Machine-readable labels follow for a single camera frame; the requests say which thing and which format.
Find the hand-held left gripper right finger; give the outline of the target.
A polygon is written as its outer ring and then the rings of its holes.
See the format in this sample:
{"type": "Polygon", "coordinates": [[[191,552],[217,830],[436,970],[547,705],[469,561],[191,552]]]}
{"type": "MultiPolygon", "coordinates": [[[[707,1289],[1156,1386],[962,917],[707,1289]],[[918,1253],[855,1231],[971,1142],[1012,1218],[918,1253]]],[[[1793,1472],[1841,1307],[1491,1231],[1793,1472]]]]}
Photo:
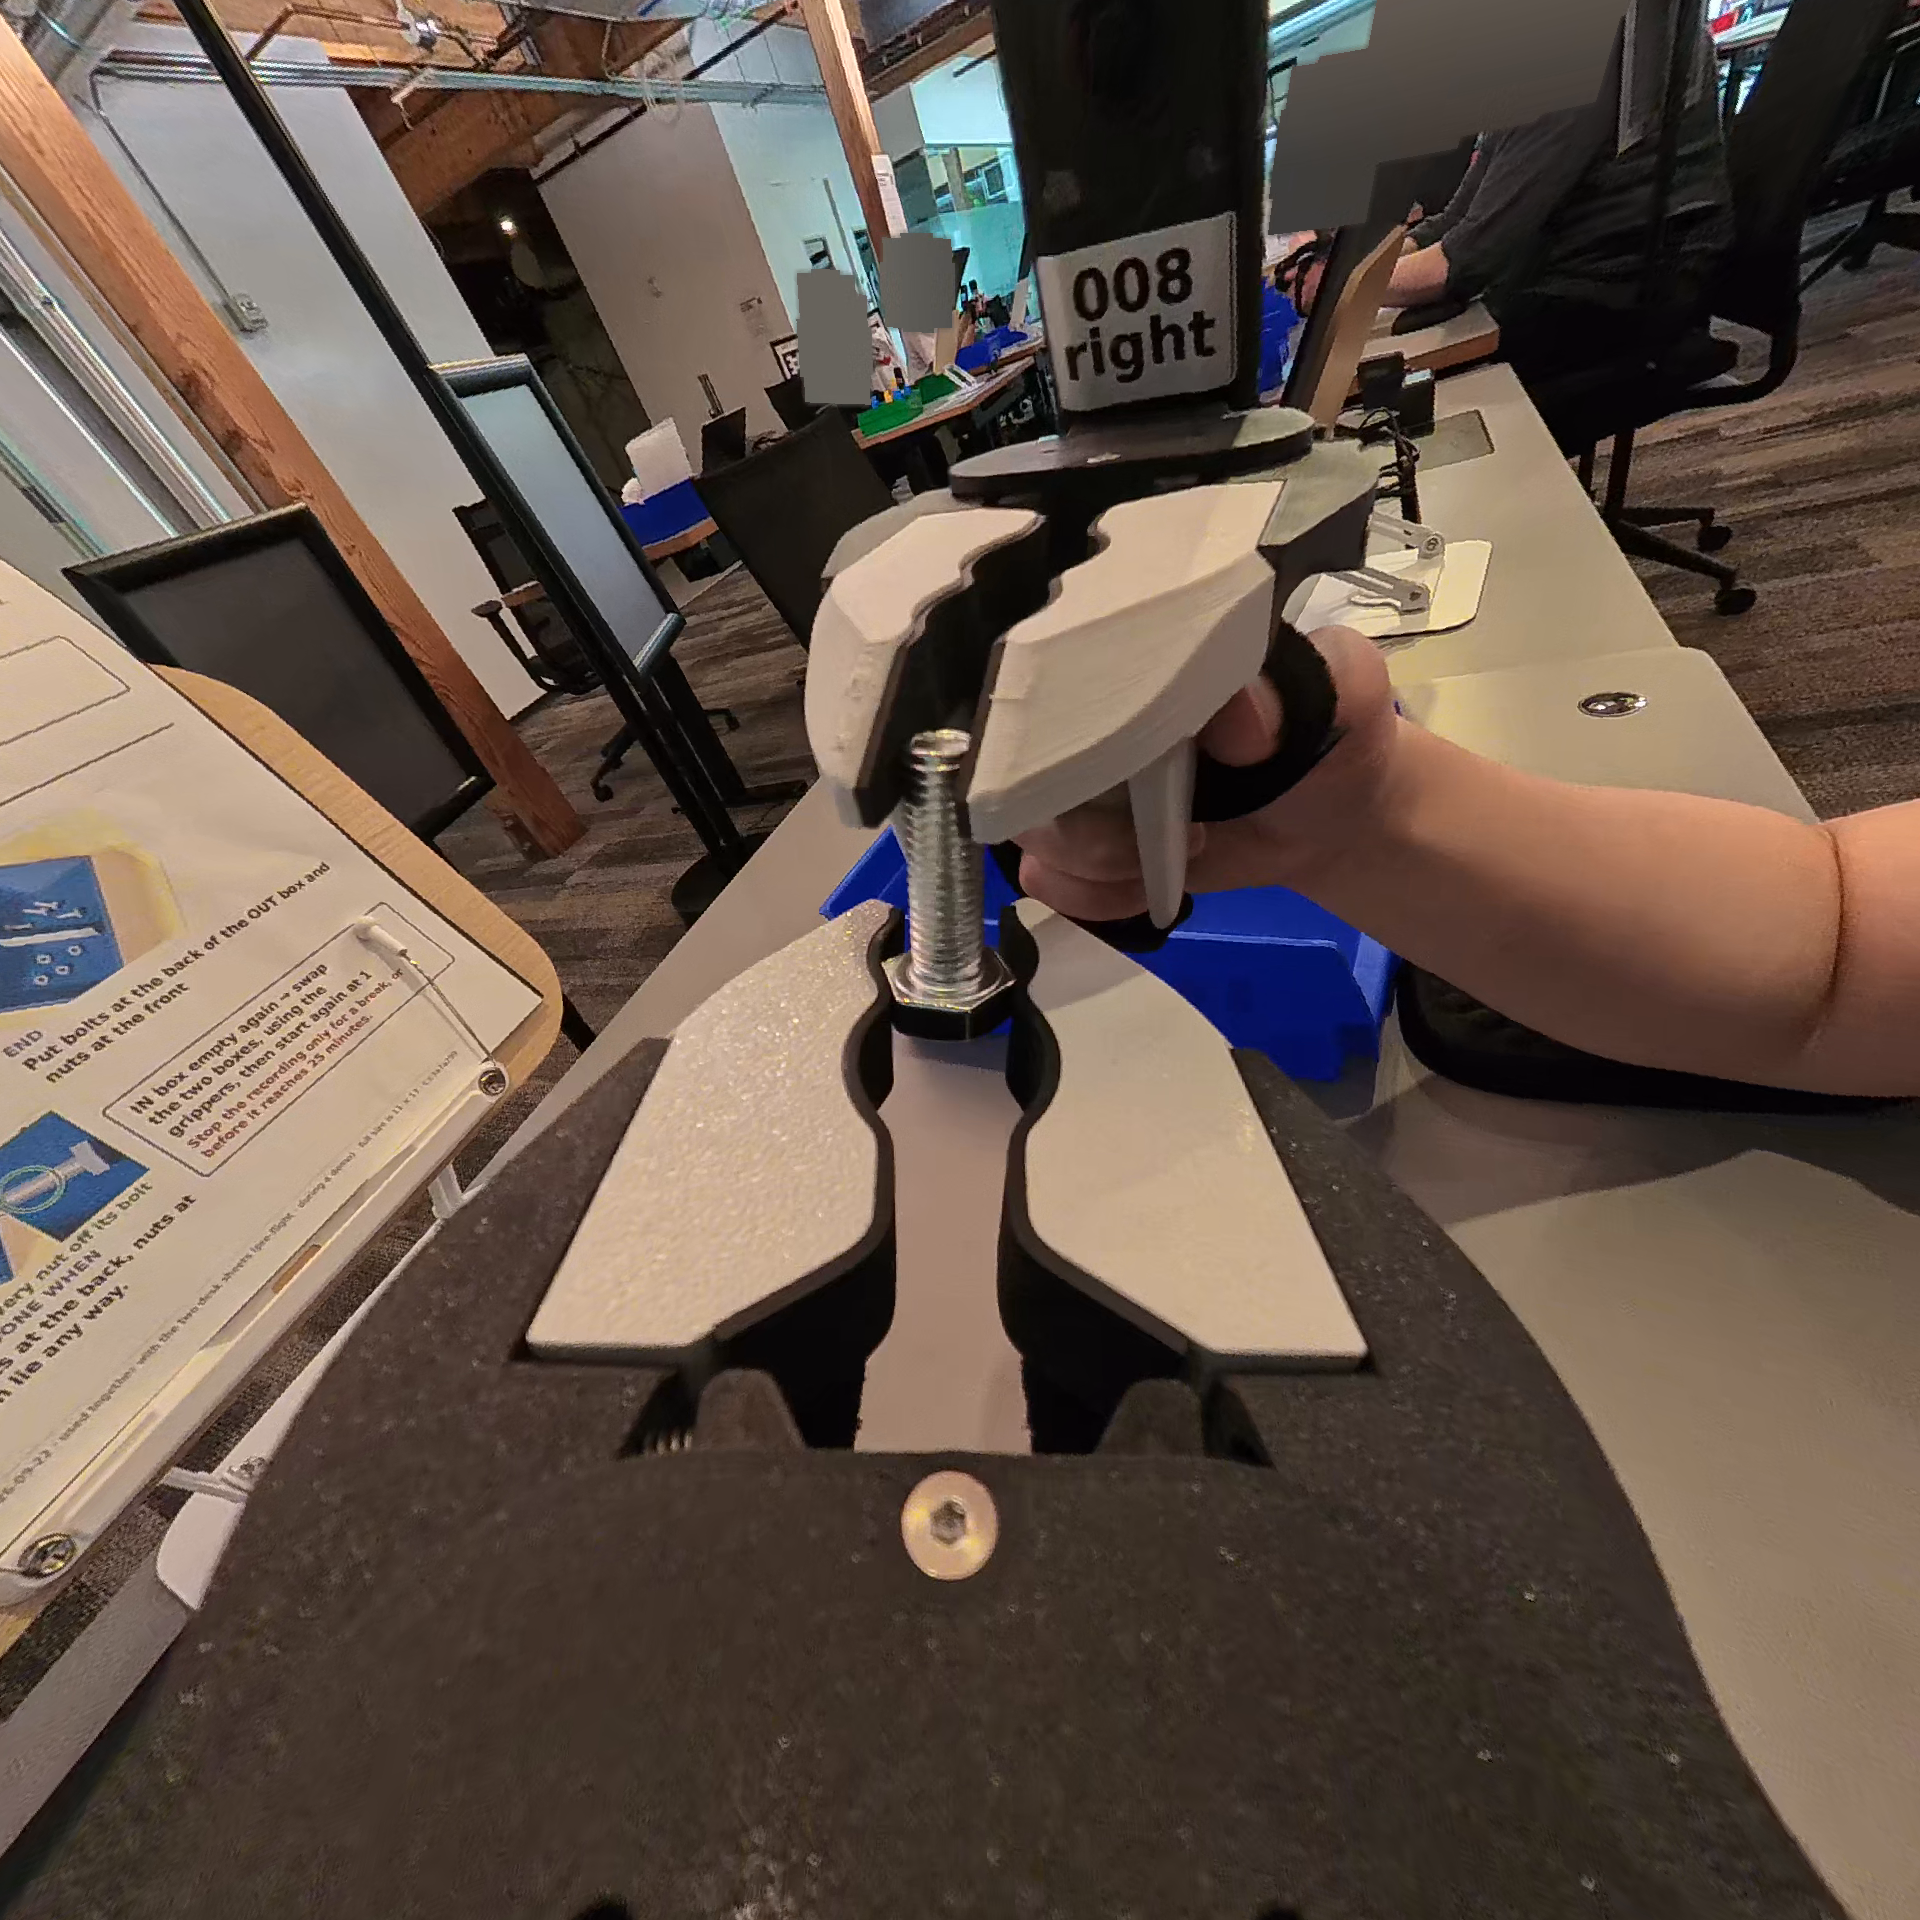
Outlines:
{"type": "Polygon", "coordinates": [[[1195,1371],[1354,1371],[1368,1347],[1229,1040],[1039,903],[1000,929],[1039,1047],[1016,1249],[1195,1371]]]}

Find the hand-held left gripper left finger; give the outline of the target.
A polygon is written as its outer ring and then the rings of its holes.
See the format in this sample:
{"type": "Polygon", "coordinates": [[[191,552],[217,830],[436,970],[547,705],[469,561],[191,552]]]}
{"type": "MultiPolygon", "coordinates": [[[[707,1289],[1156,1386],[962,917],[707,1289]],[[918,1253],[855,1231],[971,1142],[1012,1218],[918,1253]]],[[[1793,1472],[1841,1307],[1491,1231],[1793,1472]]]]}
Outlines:
{"type": "Polygon", "coordinates": [[[707,1365],[891,1249],[891,1147],[862,1082],[898,910],[855,905],[669,1037],[524,1328],[543,1359],[707,1365]]]}

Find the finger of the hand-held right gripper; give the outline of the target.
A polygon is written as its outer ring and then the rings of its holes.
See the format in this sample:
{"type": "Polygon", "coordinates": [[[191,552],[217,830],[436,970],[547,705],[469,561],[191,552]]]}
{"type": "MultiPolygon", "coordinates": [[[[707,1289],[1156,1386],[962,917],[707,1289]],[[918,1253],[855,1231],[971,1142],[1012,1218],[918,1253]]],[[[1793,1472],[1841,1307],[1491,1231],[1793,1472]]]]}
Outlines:
{"type": "Polygon", "coordinates": [[[966,823],[1012,844],[1195,737],[1267,650],[1275,575],[1260,537],[1284,480],[1113,505],[1095,552],[992,652],[966,823]]]}
{"type": "Polygon", "coordinates": [[[997,640],[1050,589],[1044,517],[891,511],[833,552],[805,644],[805,745],[839,818],[879,830],[922,731],[973,731],[997,640]]]}

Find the silver hex bolt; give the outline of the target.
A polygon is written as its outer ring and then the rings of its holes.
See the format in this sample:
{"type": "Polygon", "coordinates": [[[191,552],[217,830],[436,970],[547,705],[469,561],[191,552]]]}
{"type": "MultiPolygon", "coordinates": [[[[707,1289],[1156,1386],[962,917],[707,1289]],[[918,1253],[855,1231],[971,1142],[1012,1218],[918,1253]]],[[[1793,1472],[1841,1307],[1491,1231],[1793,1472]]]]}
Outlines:
{"type": "Polygon", "coordinates": [[[1010,1019],[1016,975],[986,941],[986,856],[962,830],[971,734],[918,731],[904,751],[894,836],[904,858],[904,946],[881,960],[891,1021],[922,1042],[977,1042],[1010,1019]]]}

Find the person's right forearm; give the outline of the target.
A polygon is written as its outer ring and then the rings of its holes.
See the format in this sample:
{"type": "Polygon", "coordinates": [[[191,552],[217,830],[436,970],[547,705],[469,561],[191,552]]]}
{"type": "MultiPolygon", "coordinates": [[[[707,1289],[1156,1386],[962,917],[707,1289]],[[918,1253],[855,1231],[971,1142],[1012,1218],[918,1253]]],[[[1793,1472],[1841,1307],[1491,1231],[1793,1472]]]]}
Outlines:
{"type": "Polygon", "coordinates": [[[1399,722],[1384,944],[1623,1065],[1915,1096],[1915,805],[1833,823],[1534,779],[1399,722]]]}

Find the person's right hand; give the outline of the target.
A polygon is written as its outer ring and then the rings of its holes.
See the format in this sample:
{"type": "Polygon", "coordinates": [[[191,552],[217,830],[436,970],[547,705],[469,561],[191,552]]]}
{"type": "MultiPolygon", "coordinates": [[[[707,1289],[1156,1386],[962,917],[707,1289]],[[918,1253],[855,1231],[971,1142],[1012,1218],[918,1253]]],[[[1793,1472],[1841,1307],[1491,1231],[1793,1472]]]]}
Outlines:
{"type": "MultiPolygon", "coordinates": [[[[1189,890],[1284,884],[1424,963],[1435,923],[1428,836],[1450,745],[1398,711],[1368,637],[1323,628],[1308,648],[1333,677],[1334,745],[1285,797],[1230,823],[1190,827],[1189,890]]],[[[1018,883],[1044,905],[1078,921],[1124,921],[1147,907],[1124,800],[1084,805],[1016,844],[1018,883]]]]}

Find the black office chair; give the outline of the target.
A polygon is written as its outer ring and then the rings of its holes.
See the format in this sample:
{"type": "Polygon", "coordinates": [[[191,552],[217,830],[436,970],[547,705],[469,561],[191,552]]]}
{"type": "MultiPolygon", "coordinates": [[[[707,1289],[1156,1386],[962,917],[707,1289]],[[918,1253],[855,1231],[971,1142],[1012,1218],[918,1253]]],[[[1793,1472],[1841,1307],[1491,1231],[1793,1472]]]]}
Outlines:
{"type": "Polygon", "coordinates": [[[601,693],[605,681],[596,677],[594,660],[540,586],[496,511],[478,501],[469,505],[454,505],[454,517],[496,589],[486,603],[473,609],[473,615],[490,624],[518,660],[522,674],[545,693],[567,700],[601,693]]]}
{"type": "Polygon", "coordinates": [[[701,475],[693,488],[802,650],[833,548],[894,505],[839,411],[818,411],[800,433],[701,475]]]}
{"type": "Polygon", "coordinates": [[[1593,488],[1596,445],[1610,445],[1596,514],[1620,552],[1714,582],[1714,610],[1739,616],[1758,596],[1718,561],[1731,529],[1711,505],[1629,505],[1633,439],[1680,411],[1737,407],[1773,394],[1793,373],[1802,330],[1802,227],[1847,109],[1902,29],[1902,3],[1789,3],[1764,73],[1731,119],[1726,181],[1734,243],[1688,328],[1635,315],[1613,353],[1534,392],[1534,411],[1593,488]]]}

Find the light wooden board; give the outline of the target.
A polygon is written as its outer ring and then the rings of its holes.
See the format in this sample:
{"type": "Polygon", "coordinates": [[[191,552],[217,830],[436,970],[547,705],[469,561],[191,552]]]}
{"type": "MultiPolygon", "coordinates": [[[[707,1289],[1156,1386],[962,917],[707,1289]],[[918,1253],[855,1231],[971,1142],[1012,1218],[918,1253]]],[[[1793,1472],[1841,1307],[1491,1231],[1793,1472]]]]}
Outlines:
{"type": "Polygon", "coordinates": [[[1379,310],[1392,288],[1395,265],[1399,263],[1404,239],[1406,227],[1384,228],[1379,244],[1364,257],[1354,257],[1340,295],[1329,295],[1323,288],[1323,295],[1316,299],[1311,322],[1325,322],[1329,328],[1319,348],[1304,411],[1316,421],[1319,439],[1329,439],[1334,433],[1334,417],[1347,406],[1362,350],[1368,348],[1379,328],[1379,310]]]}
{"type": "MultiPolygon", "coordinates": [[[[398,884],[454,923],[473,946],[540,993],[540,1010],[499,1042],[496,1065],[506,1092],[517,1092],[547,1058],[561,1029],[561,980],[540,941],[504,907],[484,898],[434,848],[386,815],[362,786],[309,749],[288,722],[251,697],[216,681],[155,670],[239,749],[255,756],[307,807],[332,821],[398,884]]],[[[97,1539],[191,1446],[191,1442],[230,1403],[258,1365],[325,1299],[341,1272],[441,1177],[467,1147],[486,1114],[506,1094],[467,1094],[467,1102],[414,1137],[392,1165],[364,1178],[332,1218],[309,1229],[301,1249],[248,1299],[227,1302],[210,1342],[178,1351],[162,1342],[176,1371],[155,1386],[137,1418],[119,1428],[51,1502],[12,1522],[3,1541],[3,1650],[11,1654],[36,1616],[72,1582],[97,1539]]]]}

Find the printed instruction sheet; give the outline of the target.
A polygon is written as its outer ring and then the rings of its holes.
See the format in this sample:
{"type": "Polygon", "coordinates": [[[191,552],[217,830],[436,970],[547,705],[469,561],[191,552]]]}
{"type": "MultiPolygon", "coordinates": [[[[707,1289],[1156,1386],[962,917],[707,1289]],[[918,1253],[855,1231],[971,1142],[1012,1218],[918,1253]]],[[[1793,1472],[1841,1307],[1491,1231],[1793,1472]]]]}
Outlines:
{"type": "Polygon", "coordinates": [[[3,564],[3,1541],[534,1010],[3,564]]]}

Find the black framed sign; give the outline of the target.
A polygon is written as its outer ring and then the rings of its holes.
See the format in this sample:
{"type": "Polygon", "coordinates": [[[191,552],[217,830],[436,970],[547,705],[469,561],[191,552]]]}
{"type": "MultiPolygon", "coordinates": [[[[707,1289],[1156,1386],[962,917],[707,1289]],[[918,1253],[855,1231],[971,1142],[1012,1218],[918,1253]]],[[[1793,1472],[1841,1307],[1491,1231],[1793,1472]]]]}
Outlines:
{"type": "Polygon", "coordinates": [[[434,844],[492,775],[309,505],[66,567],[144,663],[230,687],[434,844]]]}

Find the black floor pole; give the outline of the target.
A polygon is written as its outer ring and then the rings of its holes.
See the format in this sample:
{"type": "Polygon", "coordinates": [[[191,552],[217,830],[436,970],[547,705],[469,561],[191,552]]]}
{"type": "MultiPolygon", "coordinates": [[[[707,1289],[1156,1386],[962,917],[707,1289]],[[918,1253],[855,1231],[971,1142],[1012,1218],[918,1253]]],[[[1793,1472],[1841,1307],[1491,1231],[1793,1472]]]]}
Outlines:
{"type": "MultiPolygon", "coordinates": [[[[407,382],[414,386],[414,392],[421,394],[421,403],[427,406],[427,411],[436,421],[436,427],[445,433],[446,445],[454,445],[459,465],[467,466],[467,456],[459,453],[459,449],[454,440],[454,433],[445,425],[445,411],[441,411],[445,394],[436,392],[436,382],[434,382],[434,373],[430,373],[434,364],[427,359],[427,353],[414,340],[410,328],[404,324],[402,308],[396,305],[396,299],[388,295],[388,288],[383,286],[383,279],[374,275],[368,256],[351,239],[347,219],[340,215],[340,210],[332,206],[332,201],[323,194],[319,178],[307,168],[307,156],[301,154],[295,134],[285,128],[285,121],[273,111],[267,92],[258,85],[258,79],[251,74],[251,68],[240,58],[240,54],[230,47],[227,33],[223,29],[223,22],[216,21],[216,12],[213,12],[210,3],[178,3],[178,17],[186,21],[191,39],[200,42],[200,49],[210,58],[213,73],[224,85],[227,97],[235,103],[235,109],[248,121],[251,134],[262,141],[263,154],[272,156],[273,171],[288,184],[288,189],[297,201],[301,214],[309,219],[309,227],[319,234],[325,256],[347,275],[347,282],[349,282],[351,295],[359,299],[362,310],[368,315],[373,328],[377,330],[377,337],[386,340],[386,348],[396,353],[396,359],[404,370],[407,382]]],[[[738,830],[738,839],[730,845],[713,848],[707,839],[701,836],[701,830],[693,823],[693,809],[681,807],[675,794],[672,794],[672,805],[684,815],[689,827],[701,839],[701,856],[675,878],[675,884],[669,892],[669,903],[672,903],[680,921],[681,923],[695,923],[701,917],[701,910],[750,861],[750,856],[767,839],[767,834],[744,834],[744,830],[734,827],[738,830]]]]}

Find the brown wooden post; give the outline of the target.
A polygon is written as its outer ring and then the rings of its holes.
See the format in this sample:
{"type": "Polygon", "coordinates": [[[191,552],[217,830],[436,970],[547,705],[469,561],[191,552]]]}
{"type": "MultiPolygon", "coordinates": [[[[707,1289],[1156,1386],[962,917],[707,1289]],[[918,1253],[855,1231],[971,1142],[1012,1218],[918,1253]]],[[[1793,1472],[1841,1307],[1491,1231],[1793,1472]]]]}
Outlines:
{"type": "Polygon", "coordinates": [[[484,693],[404,573],[307,445],[146,214],[80,132],[75,111],[3,27],[3,178],[72,257],[105,310],[155,366],[213,445],[267,505],[309,505],[368,589],[404,652],[496,781],[492,809],[540,856],[583,836],[579,809],[484,693]]]}
{"type": "Polygon", "coordinates": [[[852,188],[869,227],[869,243],[875,256],[885,256],[885,244],[894,234],[894,224],[888,214],[888,189],[885,189],[885,154],[875,132],[873,103],[864,92],[864,79],[855,56],[855,39],[850,27],[844,3],[800,3],[805,39],[814,47],[814,58],[821,74],[821,92],[828,97],[828,114],[836,121],[843,154],[852,173],[852,188]]]}

